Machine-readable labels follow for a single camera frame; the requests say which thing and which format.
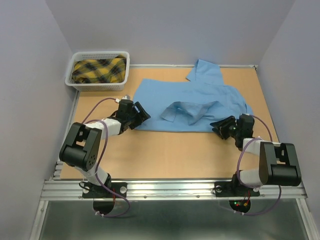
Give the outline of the light blue long sleeve shirt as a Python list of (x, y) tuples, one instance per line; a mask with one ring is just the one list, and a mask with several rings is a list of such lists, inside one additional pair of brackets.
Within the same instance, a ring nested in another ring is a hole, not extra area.
[(233, 86), (224, 83), (220, 66), (197, 60), (186, 82), (143, 79), (133, 100), (150, 118), (137, 127), (153, 132), (211, 132), (211, 123), (253, 114)]

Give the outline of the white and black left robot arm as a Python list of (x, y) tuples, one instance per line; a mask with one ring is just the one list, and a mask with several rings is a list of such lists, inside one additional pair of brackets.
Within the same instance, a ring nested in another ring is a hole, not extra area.
[(100, 166), (108, 139), (133, 130), (150, 119), (139, 102), (118, 101), (118, 109), (101, 120), (86, 118), (69, 128), (59, 152), (59, 160), (78, 170), (86, 179), (79, 183), (84, 199), (125, 198), (127, 183), (112, 183), (109, 173)]

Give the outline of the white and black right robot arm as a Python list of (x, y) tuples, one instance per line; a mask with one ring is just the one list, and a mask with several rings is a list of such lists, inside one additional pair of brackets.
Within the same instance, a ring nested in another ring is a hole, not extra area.
[[(211, 124), (221, 139), (233, 138), (240, 150), (236, 172), (230, 181), (216, 181), (213, 194), (217, 197), (258, 197), (264, 185), (297, 187), (302, 181), (296, 148), (292, 143), (275, 142), (254, 137), (255, 120), (252, 114), (239, 118), (229, 116)], [(241, 170), (241, 158), (245, 153), (258, 156), (258, 168)]]

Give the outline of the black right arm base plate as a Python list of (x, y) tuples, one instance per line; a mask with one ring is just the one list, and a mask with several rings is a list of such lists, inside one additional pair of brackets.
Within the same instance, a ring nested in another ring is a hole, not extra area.
[(236, 180), (217, 181), (214, 183), (212, 192), (217, 198), (229, 198), (231, 209), (244, 214), (251, 208), (251, 198), (260, 196), (259, 191), (241, 185)]

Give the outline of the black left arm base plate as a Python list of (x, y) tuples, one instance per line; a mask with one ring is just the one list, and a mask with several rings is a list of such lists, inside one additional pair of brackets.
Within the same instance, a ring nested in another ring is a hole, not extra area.
[(81, 181), (78, 185), (82, 189), (82, 198), (93, 200), (93, 210), (100, 216), (106, 216), (115, 210), (119, 196), (124, 198), (127, 196), (128, 184), (126, 182), (113, 182), (110, 190), (85, 181)]

